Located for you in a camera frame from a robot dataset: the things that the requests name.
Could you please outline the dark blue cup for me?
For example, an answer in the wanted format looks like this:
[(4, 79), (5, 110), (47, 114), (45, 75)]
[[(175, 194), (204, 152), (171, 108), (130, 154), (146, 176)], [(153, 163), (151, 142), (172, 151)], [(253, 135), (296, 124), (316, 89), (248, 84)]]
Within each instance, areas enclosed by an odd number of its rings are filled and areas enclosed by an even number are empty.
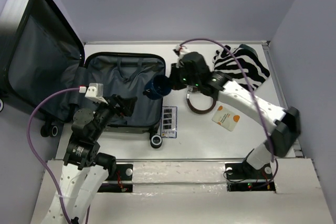
[(143, 95), (150, 100), (161, 99), (170, 94), (172, 88), (167, 76), (159, 74), (154, 76), (144, 87)]

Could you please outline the brown leather belt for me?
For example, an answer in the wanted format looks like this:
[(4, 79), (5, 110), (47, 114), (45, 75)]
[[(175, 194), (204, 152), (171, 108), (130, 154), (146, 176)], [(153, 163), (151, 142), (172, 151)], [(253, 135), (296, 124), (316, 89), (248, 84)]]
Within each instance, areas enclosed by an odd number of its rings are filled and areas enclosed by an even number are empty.
[(194, 114), (205, 115), (213, 111), (216, 101), (204, 96), (197, 89), (191, 88), (186, 92), (186, 106)]

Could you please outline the clear blue pin package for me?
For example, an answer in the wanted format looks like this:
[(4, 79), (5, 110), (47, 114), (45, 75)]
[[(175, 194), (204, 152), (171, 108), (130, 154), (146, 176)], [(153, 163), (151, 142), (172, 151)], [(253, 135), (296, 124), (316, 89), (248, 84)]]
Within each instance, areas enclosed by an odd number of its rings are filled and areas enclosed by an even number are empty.
[(164, 106), (161, 115), (161, 137), (177, 138), (177, 107)]

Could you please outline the zebra striped cloth bag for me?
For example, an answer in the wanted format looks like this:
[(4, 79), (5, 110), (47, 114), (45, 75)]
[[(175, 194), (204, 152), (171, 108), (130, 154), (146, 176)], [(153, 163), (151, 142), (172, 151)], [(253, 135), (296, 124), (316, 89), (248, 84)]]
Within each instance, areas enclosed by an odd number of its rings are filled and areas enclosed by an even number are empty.
[(252, 47), (246, 44), (241, 44), (237, 48), (231, 48), (228, 45), (225, 47), (237, 60), (234, 60), (227, 50), (219, 49), (212, 60), (215, 71), (229, 75), (246, 90), (248, 86), (244, 74), (253, 90), (258, 89), (270, 77), (268, 68), (262, 64)]

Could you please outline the white orange card packet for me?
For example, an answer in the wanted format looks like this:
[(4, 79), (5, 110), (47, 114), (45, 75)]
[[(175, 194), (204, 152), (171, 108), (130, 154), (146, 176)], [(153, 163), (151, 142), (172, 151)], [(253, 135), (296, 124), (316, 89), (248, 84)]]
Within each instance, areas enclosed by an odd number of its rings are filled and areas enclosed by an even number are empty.
[(232, 132), (237, 123), (240, 120), (240, 116), (226, 107), (220, 105), (212, 117), (212, 121), (224, 129)]

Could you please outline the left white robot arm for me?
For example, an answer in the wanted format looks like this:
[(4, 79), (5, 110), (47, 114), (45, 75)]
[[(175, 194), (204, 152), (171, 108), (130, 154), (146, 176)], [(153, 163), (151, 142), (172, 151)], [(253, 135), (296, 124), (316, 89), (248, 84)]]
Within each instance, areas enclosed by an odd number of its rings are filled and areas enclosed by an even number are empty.
[(113, 95), (101, 100), (95, 111), (83, 108), (73, 116), (60, 190), (55, 193), (43, 223), (82, 223), (102, 183), (116, 174), (116, 158), (99, 152), (98, 138), (114, 116), (133, 114), (137, 98)]

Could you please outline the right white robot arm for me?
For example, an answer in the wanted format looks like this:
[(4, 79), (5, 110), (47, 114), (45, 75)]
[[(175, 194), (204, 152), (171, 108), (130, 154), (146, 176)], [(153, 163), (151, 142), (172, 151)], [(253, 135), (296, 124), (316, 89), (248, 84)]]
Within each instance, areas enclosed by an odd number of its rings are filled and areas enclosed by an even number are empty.
[(245, 157), (241, 171), (248, 178), (258, 175), (261, 168), (275, 157), (285, 157), (301, 134), (299, 110), (273, 105), (241, 87), (229, 75), (210, 71), (198, 52), (176, 50), (177, 62), (171, 65), (169, 80), (173, 90), (188, 86), (215, 101), (234, 107), (260, 124), (266, 140)]

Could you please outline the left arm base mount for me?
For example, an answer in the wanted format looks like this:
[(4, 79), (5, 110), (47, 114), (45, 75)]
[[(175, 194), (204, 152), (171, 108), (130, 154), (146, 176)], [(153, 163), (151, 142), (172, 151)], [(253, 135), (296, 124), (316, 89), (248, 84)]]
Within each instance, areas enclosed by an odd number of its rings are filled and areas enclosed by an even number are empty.
[(133, 164), (119, 163), (116, 171), (102, 183), (99, 193), (132, 193)]

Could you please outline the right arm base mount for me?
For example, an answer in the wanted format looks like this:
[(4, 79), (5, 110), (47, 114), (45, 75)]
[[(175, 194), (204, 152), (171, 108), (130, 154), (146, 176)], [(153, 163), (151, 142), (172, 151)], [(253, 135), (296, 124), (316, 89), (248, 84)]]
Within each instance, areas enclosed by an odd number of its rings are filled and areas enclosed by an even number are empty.
[(243, 170), (242, 163), (226, 163), (223, 177), (228, 192), (276, 191), (270, 164), (261, 169)]

